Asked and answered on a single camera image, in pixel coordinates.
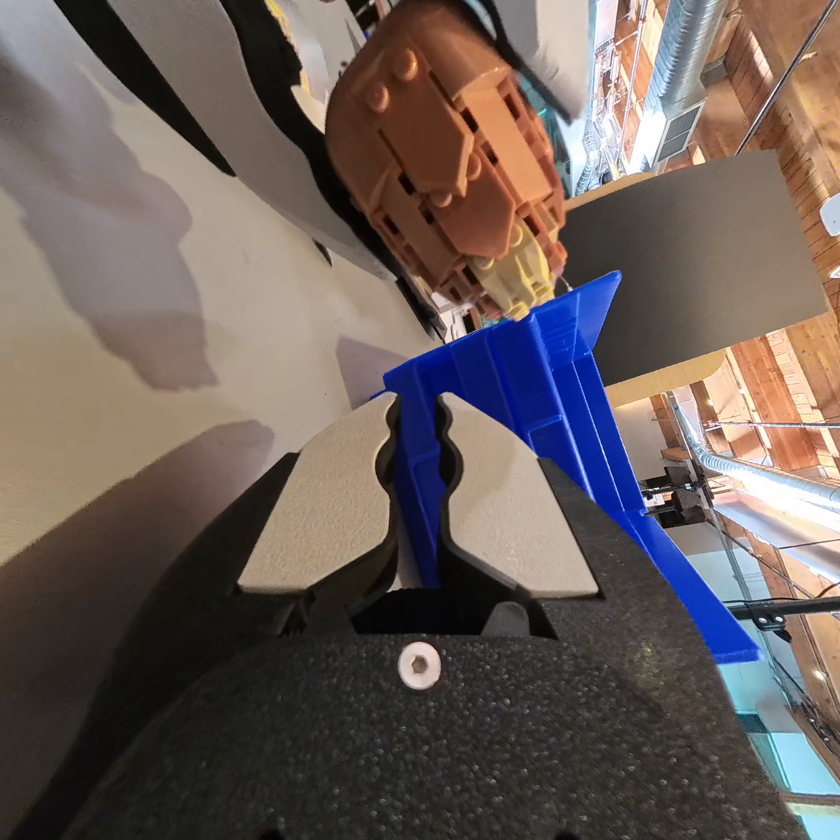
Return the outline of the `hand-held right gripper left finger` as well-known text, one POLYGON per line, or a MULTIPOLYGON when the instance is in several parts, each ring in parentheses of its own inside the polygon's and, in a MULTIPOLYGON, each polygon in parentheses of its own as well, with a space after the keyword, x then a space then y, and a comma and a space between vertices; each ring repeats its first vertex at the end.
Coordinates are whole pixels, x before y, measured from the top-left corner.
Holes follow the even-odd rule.
POLYGON ((238 578, 243 592, 301 594, 384 548, 400 413, 384 392, 310 439, 238 578))

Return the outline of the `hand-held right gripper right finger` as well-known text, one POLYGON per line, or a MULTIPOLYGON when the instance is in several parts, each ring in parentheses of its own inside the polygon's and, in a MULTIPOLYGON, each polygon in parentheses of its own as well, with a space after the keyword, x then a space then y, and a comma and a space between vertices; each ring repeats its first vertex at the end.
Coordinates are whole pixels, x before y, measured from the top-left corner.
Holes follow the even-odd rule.
POLYGON ((502 599, 592 597, 599 586, 539 457, 462 397, 437 397, 438 576, 502 599))

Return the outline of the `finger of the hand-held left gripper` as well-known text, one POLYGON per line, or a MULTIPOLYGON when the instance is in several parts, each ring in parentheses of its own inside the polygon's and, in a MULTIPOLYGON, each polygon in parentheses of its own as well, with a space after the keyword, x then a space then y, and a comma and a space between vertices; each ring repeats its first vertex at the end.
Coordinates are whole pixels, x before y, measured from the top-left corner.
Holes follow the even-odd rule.
POLYGON ((467 1, 502 57, 566 122, 581 117, 592 77, 589 1, 467 1))
POLYGON ((382 280, 397 261, 336 175, 322 133, 283 77, 282 31, 256 3, 116 1, 116 15, 236 176, 320 244, 382 280))

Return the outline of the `orange and tan toy segment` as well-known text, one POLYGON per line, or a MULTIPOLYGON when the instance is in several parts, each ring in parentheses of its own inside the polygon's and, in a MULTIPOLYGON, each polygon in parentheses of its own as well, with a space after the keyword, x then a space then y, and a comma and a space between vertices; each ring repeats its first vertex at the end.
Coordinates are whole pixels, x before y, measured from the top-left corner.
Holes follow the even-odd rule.
POLYGON ((554 297, 564 189, 541 118, 456 2, 402 2, 336 82, 325 144, 353 205, 455 306, 519 321, 554 297))

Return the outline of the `blue plastic bin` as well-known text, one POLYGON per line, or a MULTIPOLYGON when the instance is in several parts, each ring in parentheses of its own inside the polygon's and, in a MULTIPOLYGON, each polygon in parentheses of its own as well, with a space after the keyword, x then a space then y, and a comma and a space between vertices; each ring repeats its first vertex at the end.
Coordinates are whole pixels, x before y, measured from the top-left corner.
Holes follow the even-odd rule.
POLYGON ((607 400, 593 349, 621 282, 612 272, 533 310, 474 331, 383 374, 402 398, 395 490, 422 582, 438 587, 437 534, 445 485, 434 429, 437 395, 452 392, 551 459, 648 556, 687 608, 717 665, 761 659, 644 501, 607 400))

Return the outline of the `black panel with wooden rim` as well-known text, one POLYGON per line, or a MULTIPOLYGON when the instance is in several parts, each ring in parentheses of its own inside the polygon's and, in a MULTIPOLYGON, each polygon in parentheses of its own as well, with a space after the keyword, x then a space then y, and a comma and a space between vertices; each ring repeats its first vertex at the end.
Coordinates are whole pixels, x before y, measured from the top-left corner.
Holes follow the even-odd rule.
POLYGON ((577 196, 560 242, 570 286, 623 276, 594 349, 611 407, 704 380, 727 348, 831 311, 772 150, 577 196))

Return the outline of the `silver ventilation duct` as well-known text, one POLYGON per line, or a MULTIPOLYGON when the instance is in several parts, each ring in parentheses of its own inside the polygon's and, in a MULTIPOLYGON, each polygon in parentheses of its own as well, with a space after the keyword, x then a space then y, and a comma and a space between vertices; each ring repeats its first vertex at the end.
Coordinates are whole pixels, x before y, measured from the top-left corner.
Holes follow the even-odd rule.
POLYGON ((667 393, 675 425, 696 471, 725 476, 734 485, 711 502, 729 520, 763 543, 838 581, 838 486, 747 460, 718 455, 667 393))
POLYGON ((671 1, 629 162, 631 173, 662 168, 687 150, 706 104, 700 74, 726 1, 671 1))

